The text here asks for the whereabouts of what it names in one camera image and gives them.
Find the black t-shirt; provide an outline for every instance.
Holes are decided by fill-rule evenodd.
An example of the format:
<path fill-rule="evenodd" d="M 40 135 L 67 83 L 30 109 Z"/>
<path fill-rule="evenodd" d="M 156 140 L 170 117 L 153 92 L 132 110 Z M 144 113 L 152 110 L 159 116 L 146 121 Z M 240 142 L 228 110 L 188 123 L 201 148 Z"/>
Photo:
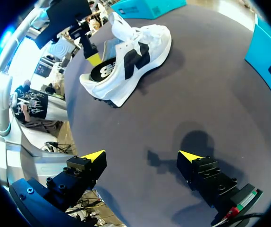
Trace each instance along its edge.
<path fill-rule="evenodd" d="M 22 86 L 19 86 L 15 92 L 18 94 L 18 105 L 13 108 L 16 118 L 25 123 L 25 116 L 20 107 L 20 102 L 27 105 L 27 111 L 31 117 L 45 119 L 48 103 L 48 95 L 36 90 L 26 91 Z"/>

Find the shoe lace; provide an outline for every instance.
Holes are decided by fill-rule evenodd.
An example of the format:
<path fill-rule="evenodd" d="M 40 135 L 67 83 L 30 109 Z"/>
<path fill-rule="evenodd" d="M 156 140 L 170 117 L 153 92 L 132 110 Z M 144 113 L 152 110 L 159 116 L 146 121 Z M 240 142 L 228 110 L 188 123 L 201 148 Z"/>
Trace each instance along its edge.
<path fill-rule="evenodd" d="M 137 37 L 135 37 L 134 41 L 140 40 L 142 37 L 150 36 L 156 39 L 159 39 L 161 37 L 160 34 L 151 32 L 153 30 L 153 27 L 157 25 L 150 25 L 150 26 L 143 26 L 141 28 L 133 27 L 132 29 L 135 31 L 135 34 Z"/>

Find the white sneaker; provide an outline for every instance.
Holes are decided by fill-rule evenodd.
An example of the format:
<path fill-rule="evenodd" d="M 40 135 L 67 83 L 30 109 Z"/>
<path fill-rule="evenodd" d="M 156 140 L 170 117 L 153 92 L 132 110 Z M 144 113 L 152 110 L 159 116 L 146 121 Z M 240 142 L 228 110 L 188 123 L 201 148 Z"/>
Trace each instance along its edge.
<path fill-rule="evenodd" d="M 166 26 L 130 27 L 117 13 L 109 15 L 112 33 L 123 42 L 115 46 L 116 58 L 96 66 L 91 74 L 82 74 L 80 82 L 93 97 L 112 107 L 121 107 L 140 78 L 166 60 L 171 34 Z"/>

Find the gray table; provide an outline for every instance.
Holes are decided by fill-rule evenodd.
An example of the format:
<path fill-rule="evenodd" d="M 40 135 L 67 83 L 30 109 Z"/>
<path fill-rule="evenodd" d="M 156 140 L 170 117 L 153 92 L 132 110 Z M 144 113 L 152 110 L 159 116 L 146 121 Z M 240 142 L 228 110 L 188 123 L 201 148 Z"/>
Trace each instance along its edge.
<path fill-rule="evenodd" d="M 264 191 L 271 202 L 271 91 L 244 60 L 252 32 L 217 12 L 186 6 L 131 26 L 166 25 L 173 45 L 120 109 L 93 100 L 79 83 L 92 66 L 79 51 L 65 71 L 73 137 L 80 155 L 106 150 L 97 183 L 129 227 L 209 226 L 217 213 L 176 168 L 179 149 L 218 159 L 223 171 Z M 100 54 L 110 23 L 91 41 Z"/>

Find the screw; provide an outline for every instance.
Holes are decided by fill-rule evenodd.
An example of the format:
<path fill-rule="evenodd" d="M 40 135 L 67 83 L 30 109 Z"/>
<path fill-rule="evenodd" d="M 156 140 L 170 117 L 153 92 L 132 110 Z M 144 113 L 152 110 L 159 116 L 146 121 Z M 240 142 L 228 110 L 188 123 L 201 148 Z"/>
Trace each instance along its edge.
<path fill-rule="evenodd" d="M 61 191 L 63 191 L 63 190 L 65 190 L 66 187 L 65 187 L 64 184 L 59 184 L 58 188 L 59 188 Z"/>
<path fill-rule="evenodd" d="M 33 188 L 31 188 L 31 187 L 27 188 L 26 191 L 27 191 L 27 193 L 29 193 L 29 194 L 32 194 L 32 193 L 34 192 Z"/>
<path fill-rule="evenodd" d="M 78 171 L 78 170 L 74 171 L 74 175 L 75 175 L 75 176 L 79 176 L 79 175 L 80 175 L 80 173 L 81 173 L 81 172 L 80 172 L 80 171 Z"/>
<path fill-rule="evenodd" d="M 224 190 L 225 189 L 225 186 L 224 185 L 219 185 L 219 187 L 217 188 L 219 191 L 222 191 L 222 190 Z"/>
<path fill-rule="evenodd" d="M 26 199 L 26 196 L 25 196 L 24 194 L 20 194 L 20 195 L 19 195 L 19 198 L 20 198 L 21 200 L 25 200 L 25 199 Z"/>
<path fill-rule="evenodd" d="M 55 186 L 54 180 L 53 180 L 51 177 L 46 178 L 46 185 L 47 185 L 48 187 L 53 187 L 53 186 Z"/>

